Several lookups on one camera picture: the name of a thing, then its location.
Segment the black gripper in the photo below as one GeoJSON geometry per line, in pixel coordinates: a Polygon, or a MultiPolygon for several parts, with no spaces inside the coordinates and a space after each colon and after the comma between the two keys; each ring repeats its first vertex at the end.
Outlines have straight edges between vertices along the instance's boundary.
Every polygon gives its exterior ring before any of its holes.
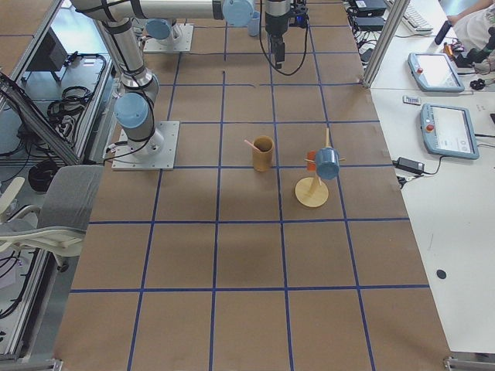
{"type": "Polygon", "coordinates": [[[291,2],[289,0],[265,0],[263,2],[265,12],[265,30],[270,37],[270,54],[273,64],[285,62],[285,42],[283,36],[288,30],[288,19],[290,18],[291,2]]]}

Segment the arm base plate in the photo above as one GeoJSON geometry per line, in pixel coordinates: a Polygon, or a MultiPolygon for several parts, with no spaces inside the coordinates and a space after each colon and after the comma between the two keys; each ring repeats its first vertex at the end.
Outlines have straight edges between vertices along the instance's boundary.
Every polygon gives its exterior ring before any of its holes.
{"type": "Polygon", "coordinates": [[[144,53],[188,53],[193,39],[193,24],[169,23],[167,19],[150,19],[145,26],[144,53]]]}
{"type": "Polygon", "coordinates": [[[179,138],[178,121],[158,121],[155,133],[142,148],[142,144],[130,141],[118,146],[111,167],[115,171],[173,170],[179,138]]]}

